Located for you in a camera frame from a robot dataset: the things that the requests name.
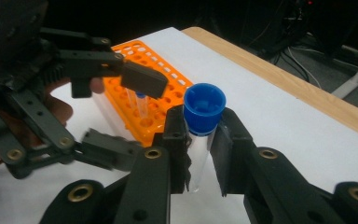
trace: blue screw cap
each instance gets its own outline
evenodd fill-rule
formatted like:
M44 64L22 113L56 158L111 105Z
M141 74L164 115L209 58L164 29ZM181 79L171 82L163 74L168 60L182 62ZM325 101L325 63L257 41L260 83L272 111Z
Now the blue screw cap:
M185 93L184 117L191 133L208 135L219 123L226 107L226 96L216 86L199 83Z
M141 99L144 99L144 98L146 97L145 94L143 94L143 93L141 93L141 92L138 92L138 91L136 91L135 94L136 94L136 96L137 96L138 98L141 98Z

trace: dark background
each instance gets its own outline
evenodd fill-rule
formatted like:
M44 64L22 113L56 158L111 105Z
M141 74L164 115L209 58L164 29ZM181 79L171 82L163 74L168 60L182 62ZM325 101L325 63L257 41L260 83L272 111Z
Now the dark background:
M259 52L274 53L306 32L329 55L343 44L358 49L358 1L351 0L49 0L44 24L108 37L113 44L195 25Z

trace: test tube rack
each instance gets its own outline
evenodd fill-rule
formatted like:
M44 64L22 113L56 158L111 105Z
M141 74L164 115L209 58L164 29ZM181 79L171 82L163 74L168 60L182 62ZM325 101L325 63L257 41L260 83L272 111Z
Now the test tube rack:
M186 89L193 85L184 75L162 59L155 51L140 40L134 40L112 47L125 60L132 61L161 72L168 79L168 85L159 99L147 97L147 116L141 117L131 102L127 89L120 86L120 77L105 77L105 95L120 115L133 137L144 147L151 146L155 133L163 133L168 109L183 104Z

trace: white surface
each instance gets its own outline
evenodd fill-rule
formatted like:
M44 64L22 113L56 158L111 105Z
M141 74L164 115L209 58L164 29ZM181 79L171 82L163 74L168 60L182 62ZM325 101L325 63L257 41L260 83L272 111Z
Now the white surface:
M167 29L140 39L194 83L221 88L227 107L238 114L255 143L283 152L311 184L332 192L338 182L358 181L358 133L179 31ZM110 113L107 122L92 99L71 99L68 86L54 93L74 107L67 128L77 139L88 127L129 137L117 114ZM103 105L103 97L96 99ZM123 175L75 162L16 180L0 166L0 223L36 223L67 184L88 178L106 186ZM200 192L173 195L171 210L172 223L249 223L242 197L219 196L212 160L207 161Z

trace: test tube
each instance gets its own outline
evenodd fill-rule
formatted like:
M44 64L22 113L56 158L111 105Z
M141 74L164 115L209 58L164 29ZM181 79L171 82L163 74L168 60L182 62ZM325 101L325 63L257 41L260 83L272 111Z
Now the test tube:
M136 105L138 107L139 116L141 118L147 117L147 97L141 92L136 92Z
M136 108L136 95L135 95L135 91L132 91L130 89L126 89L127 91L127 96L129 98L129 101L130 101L130 107L131 109L134 109Z
M225 106L225 94L208 83L196 84L188 88L185 93L184 117L191 138L191 144L187 149L187 155L191 160L188 169L190 181L187 186L190 193L195 193L200 188L214 131Z

